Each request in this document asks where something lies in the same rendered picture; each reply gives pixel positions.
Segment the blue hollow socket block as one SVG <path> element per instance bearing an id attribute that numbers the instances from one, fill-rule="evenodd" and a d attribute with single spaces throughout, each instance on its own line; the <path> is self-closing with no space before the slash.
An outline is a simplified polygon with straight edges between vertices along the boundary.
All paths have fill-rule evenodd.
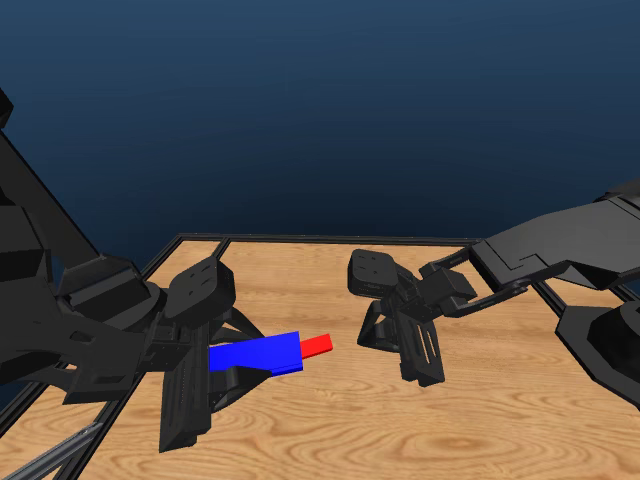
<path id="1" fill-rule="evenodd" d="M 269 371 L 273 376 L 303 370 L 300 336 L 297 331 L 209 348 L 209 370 L 231 367 Z"/>

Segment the silver aluminium rail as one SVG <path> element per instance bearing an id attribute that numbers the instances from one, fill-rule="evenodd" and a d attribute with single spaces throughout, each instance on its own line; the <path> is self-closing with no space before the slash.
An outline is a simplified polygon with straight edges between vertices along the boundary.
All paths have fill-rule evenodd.
<path id="1" fill-rule="evenodd" d="M 99 433 L 102 423 L 93 422 L 38 457 L 24 464 L 2 480 L 42 480 L 66 460 L 86 447 Z"/>

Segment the thin red peg bar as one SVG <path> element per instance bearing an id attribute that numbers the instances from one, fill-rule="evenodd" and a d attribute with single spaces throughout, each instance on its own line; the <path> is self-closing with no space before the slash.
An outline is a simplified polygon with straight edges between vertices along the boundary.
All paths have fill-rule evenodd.
<path id="1" fill-rule="evenodd" d="M 333 343 L 329 334 L 308 338 L 300 342 L 300 352 L 303 360 L 332 350 Z"/>

